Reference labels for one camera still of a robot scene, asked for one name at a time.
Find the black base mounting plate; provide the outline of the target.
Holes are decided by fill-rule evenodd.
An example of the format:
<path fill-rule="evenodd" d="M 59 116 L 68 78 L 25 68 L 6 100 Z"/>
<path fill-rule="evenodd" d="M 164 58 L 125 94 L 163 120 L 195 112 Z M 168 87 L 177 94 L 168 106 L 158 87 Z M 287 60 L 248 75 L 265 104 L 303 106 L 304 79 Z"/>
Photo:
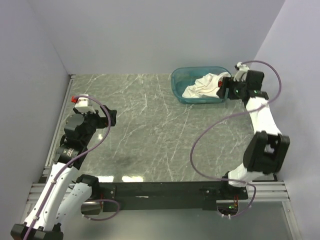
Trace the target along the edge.
<path fill-rule="evenodd" d="M 128 210 L 202 209 L 215 211 L 217 201 L 247 200 L 243 187 L 228 186 L 225 181 L 185 182 L 102 182 L 94 187 L 90 201 L 103 200 L 104 212 Z"/>

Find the teal plastic bin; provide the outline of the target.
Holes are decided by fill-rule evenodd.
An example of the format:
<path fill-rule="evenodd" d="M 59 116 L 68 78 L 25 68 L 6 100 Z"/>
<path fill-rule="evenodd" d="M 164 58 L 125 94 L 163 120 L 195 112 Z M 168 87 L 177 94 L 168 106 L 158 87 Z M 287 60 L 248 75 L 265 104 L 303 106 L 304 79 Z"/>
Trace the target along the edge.
<path fill-rule="evenodd" d="M 177 68 L 171 74 L 171 89 L 173 95 L 181 104 L 199 105 L 199 104 L 222 104 L 227 97 L 201 97 L 201 98 L 185 98 L 183 93 L 188 86 L 195 84 L 196 79 L 199 79 L 206 74 L 221 74 L 230 72 L 221 66 L 197 66 L 197 67 L 181 67 Z"/>

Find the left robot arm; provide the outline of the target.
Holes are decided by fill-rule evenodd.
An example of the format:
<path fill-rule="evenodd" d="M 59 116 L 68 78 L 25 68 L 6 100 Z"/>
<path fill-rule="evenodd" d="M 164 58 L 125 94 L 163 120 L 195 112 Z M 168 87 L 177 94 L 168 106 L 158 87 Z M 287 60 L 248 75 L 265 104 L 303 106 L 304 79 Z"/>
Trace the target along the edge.
<path fill-rule="evenodd" d="M 15 240 L 62 240 L 67 221 L 85 201 L 101 196 L 99 179 L 81 175 L 70 194 L 66 194 L 73 177 L 79 172 L 98 129 L 116 125 L 117 111 L 106 105 L 100 108 L 76 105 L 64 126 L 64 134 L 55 152 L 51 172 L 35 206 L 23 223 L 15 224 L 10 235 Z"/>

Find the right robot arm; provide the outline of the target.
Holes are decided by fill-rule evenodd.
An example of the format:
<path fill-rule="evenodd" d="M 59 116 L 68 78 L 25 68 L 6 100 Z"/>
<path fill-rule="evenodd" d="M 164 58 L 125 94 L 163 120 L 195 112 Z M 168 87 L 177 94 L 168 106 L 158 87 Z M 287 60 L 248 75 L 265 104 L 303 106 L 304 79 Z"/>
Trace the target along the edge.
<path fill-rule="evenodd" d="M 223 176 L 219 193 L 226 200 L 240 194 L 246 182 L 278 173 L 290 145 L 290 138 L 281 133 L 274 121 L 268 94 L 261 90 L 264 77 L 261 71 L 240 69 L 219 83 L 218 96 L 227 94 L 230 100 L 241 100 L 254 131 L 242 163 Z"/>

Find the aluminium frame rail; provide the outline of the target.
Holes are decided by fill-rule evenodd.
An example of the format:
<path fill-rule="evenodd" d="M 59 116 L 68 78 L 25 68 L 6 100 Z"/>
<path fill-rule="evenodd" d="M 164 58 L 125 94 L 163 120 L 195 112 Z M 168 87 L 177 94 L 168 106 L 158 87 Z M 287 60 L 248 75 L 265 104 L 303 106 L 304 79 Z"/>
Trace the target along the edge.
<path fill-rule="evenodd" d="M 253 182 L 256 186 L 255 202 L 288 202 L 290 197 L 283 181 L 260 181 Z M 42 191 L 44 190 L 44 183 L 33 183 L 29 195 L 27 197 L 27 204 L 35 204 Z"/>

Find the white t-shirt red print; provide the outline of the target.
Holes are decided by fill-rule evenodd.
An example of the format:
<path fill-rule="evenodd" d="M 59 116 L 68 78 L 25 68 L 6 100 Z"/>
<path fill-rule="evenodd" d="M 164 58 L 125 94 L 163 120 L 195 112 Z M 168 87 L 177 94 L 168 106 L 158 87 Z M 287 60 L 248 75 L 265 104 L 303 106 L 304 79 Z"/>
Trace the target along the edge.
<path fill-rule="evenodd" d="M 189 85 L 184 90 L 183 98 L 219 98 L 218 90 L 221 88 L 219 82 L 223 77 L 230 77 L 228 72 L 220 74 L 208 73 L 201 78 L 195 80 L 193 85 Z"/>

